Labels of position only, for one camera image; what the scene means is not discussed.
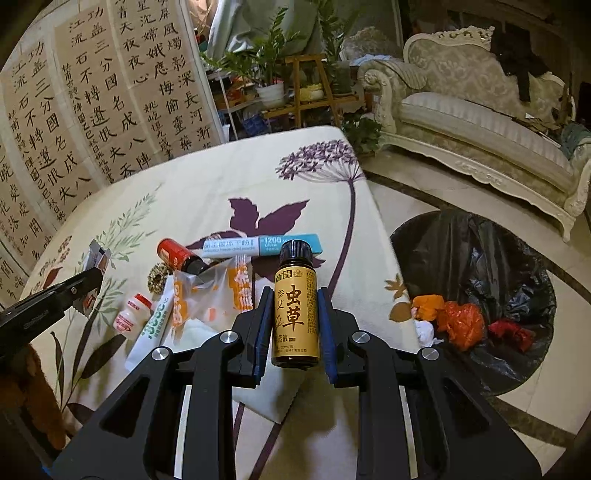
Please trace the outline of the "white green-lettered sachet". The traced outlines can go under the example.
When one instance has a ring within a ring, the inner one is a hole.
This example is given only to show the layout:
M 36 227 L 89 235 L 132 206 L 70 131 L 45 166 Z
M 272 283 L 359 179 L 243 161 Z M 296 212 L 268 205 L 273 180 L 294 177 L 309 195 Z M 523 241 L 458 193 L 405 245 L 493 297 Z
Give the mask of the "white green-lettered sachet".
M 174 276 L 169 275 L 166 279 L 163 293 L 155 307 L 155 310 L 146 325 L 141 330 L 135 341 L 124 368 L 131 372 L 154 348 L 161 344 L 164 330 L 169 321 L 174 298 Z

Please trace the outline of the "gold wrapper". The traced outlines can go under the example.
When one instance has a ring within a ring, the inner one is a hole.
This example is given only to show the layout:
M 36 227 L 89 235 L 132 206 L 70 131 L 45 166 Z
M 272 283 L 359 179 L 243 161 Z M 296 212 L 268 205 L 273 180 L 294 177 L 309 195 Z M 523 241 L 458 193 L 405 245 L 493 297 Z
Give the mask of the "gold wrapper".
M 154 265 L 147 275 L 146 286 L 148 291 L 154 295 L 161 295 L 171 274 L 172 270 L 166 264 L 158 263 Z

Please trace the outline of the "clear orange snack wrapper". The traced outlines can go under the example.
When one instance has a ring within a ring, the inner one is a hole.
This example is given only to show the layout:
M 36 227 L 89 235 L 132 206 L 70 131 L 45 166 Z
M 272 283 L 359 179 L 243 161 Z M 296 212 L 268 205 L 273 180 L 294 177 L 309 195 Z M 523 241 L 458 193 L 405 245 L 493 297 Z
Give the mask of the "clear orange snack wrapper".
M 252 310 L 252 257 L 239 255 L 199 275 L 177 271 L 170 327 L 199 319 L 215 331 L 228 330 L 240 313 Z

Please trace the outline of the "gold herbal drink bottle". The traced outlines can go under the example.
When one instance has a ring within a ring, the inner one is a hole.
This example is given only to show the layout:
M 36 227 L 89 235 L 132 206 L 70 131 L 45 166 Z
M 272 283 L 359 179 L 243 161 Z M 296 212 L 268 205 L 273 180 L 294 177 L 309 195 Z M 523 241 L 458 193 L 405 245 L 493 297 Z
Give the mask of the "gold herbal drink bottle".
M 274 274 L 273 365 L 308 370 L 320 361 L 317 273 L 311 246 L 288 240 Z

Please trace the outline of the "blue white long box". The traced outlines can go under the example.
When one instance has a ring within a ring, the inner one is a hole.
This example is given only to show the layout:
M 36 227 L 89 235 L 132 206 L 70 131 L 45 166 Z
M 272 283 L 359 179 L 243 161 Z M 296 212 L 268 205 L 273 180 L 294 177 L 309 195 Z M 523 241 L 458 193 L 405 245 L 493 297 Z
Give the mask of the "blue white long box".
M 238 255 L 252 257 L 277 256 L 281 246 L 291 240 L 300 240 L 311 247 L 314 255 L 322 254 L 322 244 L 318 235 L 263 235 L 256 237 L 231 237 L 207 239 L 199 250 L 205 258 L 220 259 Z

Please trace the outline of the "red crumpled trash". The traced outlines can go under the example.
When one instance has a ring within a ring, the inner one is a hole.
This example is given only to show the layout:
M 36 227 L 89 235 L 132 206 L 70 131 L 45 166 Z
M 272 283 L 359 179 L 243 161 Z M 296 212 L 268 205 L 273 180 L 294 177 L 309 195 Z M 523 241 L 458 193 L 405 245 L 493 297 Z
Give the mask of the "red crumpled trash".
M 488 330 L 494 338 L 505 342 L 522 353 L 527 352 L 535 341 L 533 331 L 509 319 L 497 320 L 489 325 Z

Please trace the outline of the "small white yogurt bottle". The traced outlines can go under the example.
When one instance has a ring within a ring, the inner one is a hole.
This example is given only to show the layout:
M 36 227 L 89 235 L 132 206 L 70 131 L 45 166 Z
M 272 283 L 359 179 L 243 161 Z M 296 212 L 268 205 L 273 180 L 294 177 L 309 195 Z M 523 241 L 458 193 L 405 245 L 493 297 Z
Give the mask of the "small white yogurt bottle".
M 151 301 L 140 293 L 129 297 L 113 321 L 113 328 L 127 340 L 135 340 L 151 316 Z

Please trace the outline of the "crumpled white tissue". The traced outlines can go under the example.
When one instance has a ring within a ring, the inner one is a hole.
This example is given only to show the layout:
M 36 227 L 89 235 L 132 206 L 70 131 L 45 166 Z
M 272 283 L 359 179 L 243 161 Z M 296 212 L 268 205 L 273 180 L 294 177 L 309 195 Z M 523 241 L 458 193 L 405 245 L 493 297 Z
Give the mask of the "crumpled white tissue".
M 415 319 L 414 323 L 421 348 L 429 348 L 443 343 L 442 339 L 436 337 L 435 328 L 431 322 Z

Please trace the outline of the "orange red plastic bag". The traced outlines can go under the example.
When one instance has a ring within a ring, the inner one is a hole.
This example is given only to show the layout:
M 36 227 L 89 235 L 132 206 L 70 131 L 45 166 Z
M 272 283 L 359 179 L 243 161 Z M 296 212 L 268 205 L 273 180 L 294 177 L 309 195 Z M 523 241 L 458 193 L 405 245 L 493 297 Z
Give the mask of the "orange red plastic bag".
M 460 352 L 469 350 L 485 337 L 485 320 L 474 304 L 459 305 L 445 301 L 441 295 L 420 295 L 412 302 L 412 313 L 414 320 L 431 322 L 435 335 L 443 334 Z

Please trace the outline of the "black bin bag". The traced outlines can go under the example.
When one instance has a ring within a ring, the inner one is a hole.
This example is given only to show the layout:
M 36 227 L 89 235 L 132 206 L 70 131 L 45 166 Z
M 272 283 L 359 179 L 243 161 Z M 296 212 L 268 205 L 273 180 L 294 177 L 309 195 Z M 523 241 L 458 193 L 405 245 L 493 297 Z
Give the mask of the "black bin bag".
M 540 255 L 501 225 L 460 210 L 419 215 L 398 227 L 391 243 L 411 297 L 436 294 L 480 308 L 486 330 L 475 346 L 460 352 L 440 336 L 484 393 L 508 393 L 533 375 L 552 343 L 557 309 Z M 535 333 L 527 352 L 489 333 L 489 325 L 500 319 Z

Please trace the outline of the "potted plant white pot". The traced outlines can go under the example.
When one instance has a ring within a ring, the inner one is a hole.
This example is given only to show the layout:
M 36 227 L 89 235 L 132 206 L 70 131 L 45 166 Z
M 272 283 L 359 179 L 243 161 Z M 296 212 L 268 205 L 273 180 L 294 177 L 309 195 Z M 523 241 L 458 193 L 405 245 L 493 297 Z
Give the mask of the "potted plant white pot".
M 243 50 L 226 52 L 221 59 L 213 59 L 204 52 L 200 53 L 209 67 L 252 82 L 266 110 L 280 108 L 287 103 L 281 77 L 281 62 L 286 56 L 287 46 L 297 40 L 300 33 L 283 31 L 286 15 L 287 7 L 278 8 L 266 33 Z

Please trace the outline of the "ornate white sofa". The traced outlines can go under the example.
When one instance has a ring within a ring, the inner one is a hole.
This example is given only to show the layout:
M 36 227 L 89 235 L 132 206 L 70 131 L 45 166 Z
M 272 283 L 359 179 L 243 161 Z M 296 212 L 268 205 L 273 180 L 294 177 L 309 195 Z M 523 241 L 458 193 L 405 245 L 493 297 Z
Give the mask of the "ornate white sofa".
M 370 59 L 380 145 L 422 154 L 555 218 L 570 240 L 590 191 L 590 132 L 560 114 L 566 84 L 545 72 L 531 100 L 491 51 L 493 28 L 420 33 L 400 59 Z

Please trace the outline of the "wooden plant stand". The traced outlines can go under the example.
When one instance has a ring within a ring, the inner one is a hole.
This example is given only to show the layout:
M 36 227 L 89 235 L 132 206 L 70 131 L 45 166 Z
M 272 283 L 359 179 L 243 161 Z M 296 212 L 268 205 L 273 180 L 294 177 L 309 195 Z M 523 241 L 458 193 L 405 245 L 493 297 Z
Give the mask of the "wooden plant stand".
M 332 84 L 329 82 L 325 66 L 328 65 L 325 54 L 294 55 L 284 59 L 287 66 L 293 67 L 294 98 L 283 106 L 263 110 L 263 119 L 271 120 L 279 117 L 293 116 L 295 127 L 303 125 L 303 113 L 308 110 L 329 108 L 336 126 L 341 126 L 342 106 L 349 103 L 359 103 L 362 98 L 353 92 L 335 94 L 332 92 Z M 320 81 L 304 86 L 301 83 L 303 74 L 301 66 L 312 64 L 318 73 Z

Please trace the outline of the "tall green plant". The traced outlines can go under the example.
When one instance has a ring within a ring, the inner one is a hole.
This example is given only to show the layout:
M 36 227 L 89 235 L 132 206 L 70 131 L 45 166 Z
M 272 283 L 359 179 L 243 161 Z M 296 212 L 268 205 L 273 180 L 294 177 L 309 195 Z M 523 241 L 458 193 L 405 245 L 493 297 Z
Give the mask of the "tall green plant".
M 360 10 L 353 10 L 346 17 L 339 17 L 335 1 L 318 0 L 314 4 L 318 9 L 318 25 L 332 79 L 332 92 L 336 95 L 348 95 L 352 92 L 351 67 L 341 58 L 342 44 L 356 23 Z

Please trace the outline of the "dark clothing on sofa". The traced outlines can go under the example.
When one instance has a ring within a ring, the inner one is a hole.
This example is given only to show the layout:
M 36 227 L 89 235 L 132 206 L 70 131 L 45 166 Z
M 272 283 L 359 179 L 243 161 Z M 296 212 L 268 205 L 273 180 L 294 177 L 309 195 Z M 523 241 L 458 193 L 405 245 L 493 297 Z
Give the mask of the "dark clothing on sofa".
M 530 103 L 530 77 L 539 78 L 550 71 L 543 59 L 533 52 L 530 32 L 507 24 L 505 30 L 494 31 L 490 51 L 504 74 L 516 77 L 520 101 Z

